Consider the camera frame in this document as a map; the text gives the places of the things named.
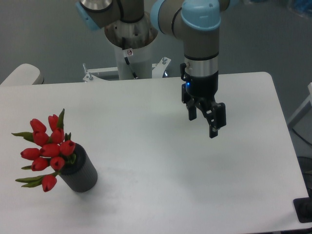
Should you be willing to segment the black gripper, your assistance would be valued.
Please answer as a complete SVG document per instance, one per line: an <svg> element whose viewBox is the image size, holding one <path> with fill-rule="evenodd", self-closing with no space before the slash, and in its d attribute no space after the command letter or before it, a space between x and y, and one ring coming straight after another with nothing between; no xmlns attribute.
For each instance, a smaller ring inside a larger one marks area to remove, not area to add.
<svg viewBox="0 0 312 234"><path fill-rule="evenodd" d="M196 108L201 110L209 124L209 137L218 136L218 130L226 125L226 105L217 103L215 94L218 90L218 71L204 77L191 76L186 71L187 64L180 64L182 85L182 102L186 104L189 120L197 117Z"/></svg>

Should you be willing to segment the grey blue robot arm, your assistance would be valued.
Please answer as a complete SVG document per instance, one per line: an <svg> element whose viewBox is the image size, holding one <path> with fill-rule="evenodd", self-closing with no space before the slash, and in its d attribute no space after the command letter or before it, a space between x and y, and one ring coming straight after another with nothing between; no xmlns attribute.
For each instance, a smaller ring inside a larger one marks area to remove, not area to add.
<svg viewBox="0 0 312 234"><path fill-rule="evenodd" d="M79 0L76 8L86 25L103 29L116 48L120 79L152 76L148 46L158 33L182 41L181 100L189 120L196 118L197 110L203 113L214 138L226 125L226 106L215 100L220 13L233 4L232 0L158 0L146 12L142 0Z"/></svg>

